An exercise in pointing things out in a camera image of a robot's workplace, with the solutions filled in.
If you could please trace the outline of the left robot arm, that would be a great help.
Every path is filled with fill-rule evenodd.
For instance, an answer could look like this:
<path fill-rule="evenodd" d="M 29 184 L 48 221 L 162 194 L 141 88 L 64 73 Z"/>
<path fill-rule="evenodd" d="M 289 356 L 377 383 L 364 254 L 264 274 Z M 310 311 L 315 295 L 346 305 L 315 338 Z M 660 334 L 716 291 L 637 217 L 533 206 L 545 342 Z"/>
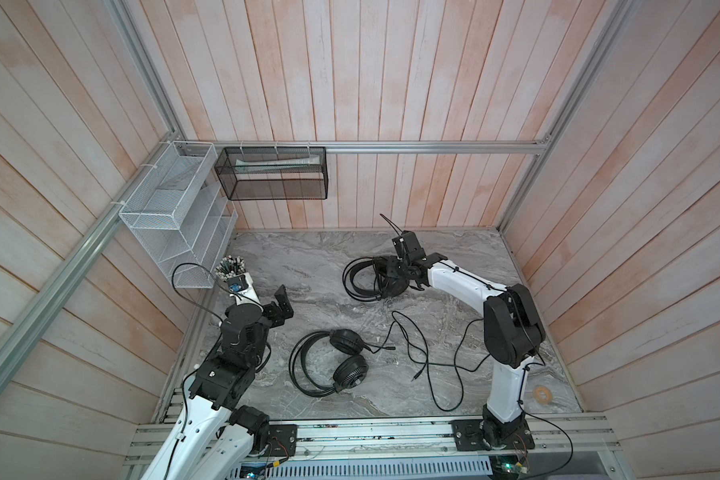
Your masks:
<path fill-rule="evenodd" d="M 183 411 L 144 479 L 232 479 L 250 456 L 262 459 L 244 477 L 255 478 L 295 455 L 294 424 L 270 425 L 270 417 L 241 399 L 264 366 L 271 328 L 294 315 L 287 290 L 262 305 L 252 288 L 237 295 L 220 324 L 212 351 L 182 381 Z"/>

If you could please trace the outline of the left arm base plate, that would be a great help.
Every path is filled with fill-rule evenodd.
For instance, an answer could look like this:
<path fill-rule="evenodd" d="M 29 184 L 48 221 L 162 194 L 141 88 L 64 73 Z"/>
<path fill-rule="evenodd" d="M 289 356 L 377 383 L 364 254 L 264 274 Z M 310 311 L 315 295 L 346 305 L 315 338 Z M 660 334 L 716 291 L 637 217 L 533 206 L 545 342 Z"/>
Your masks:
<path fill-rule="evenodd" d="M 253 433 L 253 447 L 249 456 L 291 458 L 296 454 L 297 434 L 296 424 L 259 427 Z"/>

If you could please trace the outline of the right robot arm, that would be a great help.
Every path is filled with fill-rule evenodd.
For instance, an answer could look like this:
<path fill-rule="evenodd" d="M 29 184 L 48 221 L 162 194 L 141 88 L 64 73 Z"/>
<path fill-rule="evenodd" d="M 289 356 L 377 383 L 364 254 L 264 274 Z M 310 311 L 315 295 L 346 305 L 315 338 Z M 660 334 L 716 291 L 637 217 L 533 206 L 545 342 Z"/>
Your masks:
<path fill-rule="evenodd" d="M 445 292 L 482 315 L 484 345 L 493 361 L 482 442 L 491 450 L 506 447 L 527 428 L 522 405 L 526 368 L 546 339 L 529 289 L 521 283 L 507 286 L 489 281 L 441 254 L 427 254 L 411 231 L 398 234 L 393 245 L 395 276 Z"/>

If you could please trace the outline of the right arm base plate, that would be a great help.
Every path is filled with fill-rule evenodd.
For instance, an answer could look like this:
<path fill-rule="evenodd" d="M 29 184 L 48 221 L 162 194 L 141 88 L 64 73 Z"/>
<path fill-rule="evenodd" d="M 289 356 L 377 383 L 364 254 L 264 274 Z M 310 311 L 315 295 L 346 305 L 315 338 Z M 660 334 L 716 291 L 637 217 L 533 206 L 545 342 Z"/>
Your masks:
<path fill-rule="evenodd" d="M 453 420 L 450 425 L 458 451 L 525 451 L 536 447 L 524 417 L 509 423 L 484 419 Z"/>

